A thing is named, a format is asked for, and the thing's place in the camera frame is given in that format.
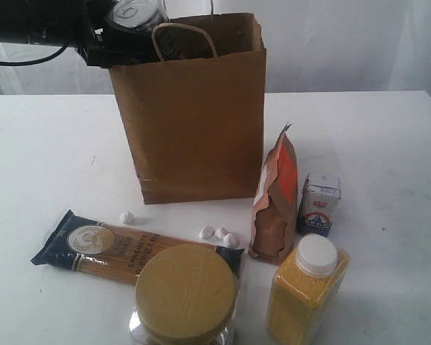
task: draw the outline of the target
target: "paper bag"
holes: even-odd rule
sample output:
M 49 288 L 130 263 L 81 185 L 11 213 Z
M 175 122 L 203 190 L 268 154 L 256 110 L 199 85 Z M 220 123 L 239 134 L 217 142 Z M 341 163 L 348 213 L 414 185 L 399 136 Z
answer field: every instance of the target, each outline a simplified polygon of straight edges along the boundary
M 173 22 L 204 29 L 218 57 L 204 37 L 175 29 L 187 60 L 109 70 L 144 202 L 252 197 L 263 154 L 261 28 L 253 14 Z
M 252 211 L 249 255 L 274 264 L 292 250 L 297 220 L 297 157 L 288 129 L 283 128 L 265 160 Z

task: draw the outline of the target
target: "white curtain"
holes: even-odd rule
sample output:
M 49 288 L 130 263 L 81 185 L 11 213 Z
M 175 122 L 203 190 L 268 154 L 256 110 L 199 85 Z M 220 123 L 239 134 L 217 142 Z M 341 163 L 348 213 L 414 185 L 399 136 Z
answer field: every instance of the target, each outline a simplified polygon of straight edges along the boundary
M 253 12 L 267 48 L 267 90 L 426 90 L 431 0 L 214 0 L 216 13 Z M 208 14 L 209 0 L 167 0 L 170 17 Z M 0 44 L 0 60 L 54 47 Z M 73 50 L 32 67 L 0 67 L 0 93 L 111 93 L 108 73 Z

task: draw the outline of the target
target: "white candy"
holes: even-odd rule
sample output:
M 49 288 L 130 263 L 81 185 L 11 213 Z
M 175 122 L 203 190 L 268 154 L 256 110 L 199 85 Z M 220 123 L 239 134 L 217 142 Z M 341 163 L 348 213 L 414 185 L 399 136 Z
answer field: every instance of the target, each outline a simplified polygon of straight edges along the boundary
M 214 234 L 214 228 L 210 225 L 204 226 L 200 231 L 200 239 L 208 239 Z
M 228 231 L 225 228 L 218 228 L 217 230 L 215 230 L 215 236 L 218 239 L 223 239 L 226 234 L 228 234 Z
M 120 214 L 120 222 L 123 224 L 130 224 L 134 219 L 134 214 L 131 212 L 124 212 Z
M 226 234 L 223 238 L 223 245 L 228 248 L 236 248 L 238 246 L 238 239 L 233 234 Z

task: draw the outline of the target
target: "glass jar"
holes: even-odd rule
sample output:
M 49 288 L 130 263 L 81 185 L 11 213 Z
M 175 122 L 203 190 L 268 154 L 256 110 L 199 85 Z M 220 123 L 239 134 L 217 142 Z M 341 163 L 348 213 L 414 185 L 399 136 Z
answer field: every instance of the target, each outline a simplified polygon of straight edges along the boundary
M 214 251 L 170 247 L 138 277 L 129 331 L 137 345 L 231 345 L 236 277 Z
M 281 345 L 309 344 L 338 292 L 348 254 L 321 235 L 303 237 L 273 278 L 269 334 Z

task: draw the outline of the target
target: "spaghetti package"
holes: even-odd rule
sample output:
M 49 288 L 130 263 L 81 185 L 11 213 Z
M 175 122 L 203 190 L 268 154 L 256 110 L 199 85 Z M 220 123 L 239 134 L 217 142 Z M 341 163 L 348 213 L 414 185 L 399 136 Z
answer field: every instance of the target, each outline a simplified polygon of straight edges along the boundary
M 288 129 L 265 159 L 252 211 L 249 255 L 274 264 L 292 250 L 297 219 L 297 157 Z
M 68 211 L 42 250 L 32 259 L 34 265 L 49 264 L 135 285 L 145 264 L 168 247 L 199 244 L 219 254 L 238 277 L 243 249 L 153 234 L 138 229 L 112 226 L 82 218 Z

